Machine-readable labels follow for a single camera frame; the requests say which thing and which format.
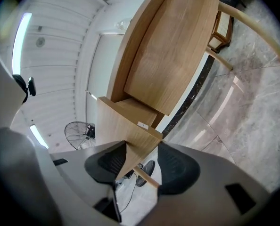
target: black cable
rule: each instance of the black cable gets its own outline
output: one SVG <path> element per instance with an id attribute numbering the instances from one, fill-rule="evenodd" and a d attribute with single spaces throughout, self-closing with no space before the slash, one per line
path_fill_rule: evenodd
<path id="1" fill-rule="evenodd" d="M 136 183 L 137 183 L 137 175 L 135 174 L 135 176 L 136 176 L 136 182 L 135 182 L 134 189 L 132 190 L 132 194 L 134 193 L 134 190 L 135 190 L 135 187 L 136 187 Z M 127 208 L 127 206 L 129 206 L 129 204 L 130 204 L 130 202 L 131 202 L 131 200 L 132 200 L 132 194 L 131 194 L 131 198 L 130 198 L 129 202 L 127 203 L 127 205 L 125 206 L 125 208 L 124 208 L 120 213 L 122 213 L 122 212 Z"/>

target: white ceiling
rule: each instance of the white ceiling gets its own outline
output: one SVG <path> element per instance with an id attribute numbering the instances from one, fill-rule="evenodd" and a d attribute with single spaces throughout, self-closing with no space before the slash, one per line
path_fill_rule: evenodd
<path id="1" fill-rule="evenodd" d="M 102 6 L 97 0 L 27 0 L 19 12 L 18 22 L 24 12 L 32 13 L 23 44 L 21 75 L 26 82 L 34 77 L 37 95 L 29 96 L 11 128 L 26 134 L 35 124 L 50 153 L 73 149 L 64 129 L 76 120 L 77 64 L 84 37 Z M 36 43 L 42 38 L 44 45 L 38 47 Z M 7 68 L 11 68 L 13 43 L 13 36 L 0 43 Z"/>

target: table leg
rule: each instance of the table leg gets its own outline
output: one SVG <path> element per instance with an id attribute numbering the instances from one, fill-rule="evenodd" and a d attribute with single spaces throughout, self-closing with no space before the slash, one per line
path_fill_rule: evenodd
<path id="1" fill-rule="evenodd" d="M 154 179 L 152 179 L 149 175 L 147 175 L 144 171 L 142 171 L 138 166 L 134 167 L 133 170 L 139 174 L 145 181 L 150 183 L 153 187 L 158 188 L 160 185 Z"/>
<path id="2" fill-rule="evenodd" d="M 217 61 L 219 61 L 221 64 L 226 66 L 229 70 L 233 69 L 233 66 L 229 64 L 226 60 L 224 60 L 221 56 L 218 54 L 214 53 L 211 49 L 206 48 L 206 53 L 209 54 L 211 57 L 215 58 Z"/>
<path id="3" fill-rule="evenodd" d="M 259 36 L 261 36 L 266 43 L 270 45 L 270 47 L 274 50 L 274 52 L 277 54 L 278 58 L 280 59 L 280 46 L 278 43 L 268 34 L 267 31 L 265 31 L 256 21 L 254 21 L 252 18 L 250 18 L 248 15 L 244 14 L 243 12 L 239 11 L 236 8 L 233 8 L 225 3 L 219 2 L 219 11 L 226 13 L 245 25 L 247 25 L 249 28 L 254 30 Z"/>

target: ceiling light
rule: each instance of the ceiling light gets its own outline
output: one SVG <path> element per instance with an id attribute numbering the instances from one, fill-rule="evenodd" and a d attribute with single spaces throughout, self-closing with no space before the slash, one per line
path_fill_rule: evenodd
<path id="1" fill-rule="evenodd" d="M 95 96 L 93 96 L 92 94 L 91 94 L 91 96 L 92 96 L 95 100 L 97 100 L 97 98 L 96 98 Z"/>
<path id="2" fill-rule="evenodd" d="M 49 148 L 48 145 L 45 143 L 44 139 L 41 137 L 40 133 L 38 132 L 37 128 L 35 125 L 32 125 L 30 127 L 30 130 L 32 131 L 33 135 L 35 138 L 38 140 L 38 142 L 43 145 L 45 148 Z"/>
<path id="3" fill-rule="evenodd" d="M 14 45 L 12 51 L 13 74 L 21 74 L 21 55 L 22 55 L 23 42 L 31 16 L 32 13 L 24 13 L 16 32 L 16 38 L 14 39 Z"/>

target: white wall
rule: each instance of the white wall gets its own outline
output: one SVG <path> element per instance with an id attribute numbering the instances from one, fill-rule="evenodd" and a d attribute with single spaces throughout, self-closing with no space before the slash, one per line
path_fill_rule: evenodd
<path id="1" fill-rule="evenodd" d="M 107 95 L 107 87 L 123 35 L 102 35 L 95 51 L 88 91 L 95 97 Z M 96 124 L 96 100 L 87 95 L 87 122 Z"/>
<path id="2" fill-rule="evenodd" d="M 109 5 L 104 16 L 97 24 L 100 34 L 124 34 L 115 28 L 115 24 L 126 18 L 132 18 L 144 0 L 107 0 Z"/>

